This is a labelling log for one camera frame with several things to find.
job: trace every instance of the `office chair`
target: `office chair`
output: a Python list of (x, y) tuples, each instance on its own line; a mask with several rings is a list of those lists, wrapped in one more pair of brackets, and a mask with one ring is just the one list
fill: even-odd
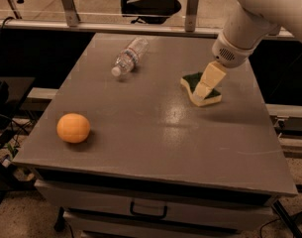
[(178, 0), (121, 0), (123, 17), (139, 15), (131, 23), (162, 24), (181, 9)]

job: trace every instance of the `plastic bottle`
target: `plastic bottle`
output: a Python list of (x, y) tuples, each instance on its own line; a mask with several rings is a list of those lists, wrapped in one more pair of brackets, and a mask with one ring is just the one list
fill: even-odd
[(149, 42), (143, 37), (134, 38), (129, 45), (117, 56), (115, 66), (111, 72), (114, 76), (120, 76), (130, 72), (141, 60), (149, 47)]

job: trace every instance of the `bottle cap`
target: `bottle cap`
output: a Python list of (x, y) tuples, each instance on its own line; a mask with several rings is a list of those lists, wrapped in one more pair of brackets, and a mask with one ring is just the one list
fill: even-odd
[(120, 70), (117, 66), (113, 67), (113, 68), (111, 69), (111, 72), (112, 72), (112, 74), (113, 74), (114, 76), (120, 76), (120, 75), (121, 75), (121, 70)]

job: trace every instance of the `floor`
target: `floor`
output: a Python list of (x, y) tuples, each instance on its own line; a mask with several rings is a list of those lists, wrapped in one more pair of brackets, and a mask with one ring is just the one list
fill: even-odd
[[(25, 0), (17, 4), (23, 19), (64, 21), (64, 14), (59, 0)], [(165, 25), (182, 26), (184, 24), (186, 0), (179, 0), (182, 10), (171, 17)], [(132, 19), (120, 15), (120, 0), (74, 0), (80, 19), (94, 23), (130, 24)], [(200, 0), (198, 11), (198, 27), (222, 27), (225, 19), (235, 5), (235, 0)], [(0, 19), (13, 16), (6, 0), (0, 0)], [(302, 184), (302, 159), (286, 158), (290, 171), (296, 183)], [(296, 218), (296, 223), (302, 230), (302, 193), (294, 198), (281, 198), (290, 215)], [(46, 202), (37, 191), (8, 192), (0, 205), (0, 238), (65, 238), (72, 237), (71, 230), (66, 227), (62, 232), (55, 232), (58, 208)], [(274, 221), (259, 230), (243, 232), (242, 238), (292, 238), (292, 234), (280, 221)], [(78, 230), (73, 230), (76, 238), (80, 237)]]

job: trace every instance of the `black handle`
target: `black handle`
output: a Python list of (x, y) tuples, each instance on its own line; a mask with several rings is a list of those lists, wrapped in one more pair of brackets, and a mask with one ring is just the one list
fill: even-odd
[(167, 206), (164, 206), (163, 207), (163, 213), (162, 215), (149, 215), (149, 214), (144, 214), (144, 213), (138, 213), (134, 210), (134, 202), (131, 202), (131, 205), (130, 205), (130, 212), (132, 215), (134, 216), (139, 216), (139, 217), (144, 217), (144, 218), (155, 218), (155, 219), (162, 219), (162, 218), (165, 218), (166, 215), (167, 215), (167, 209), (168, 207)]

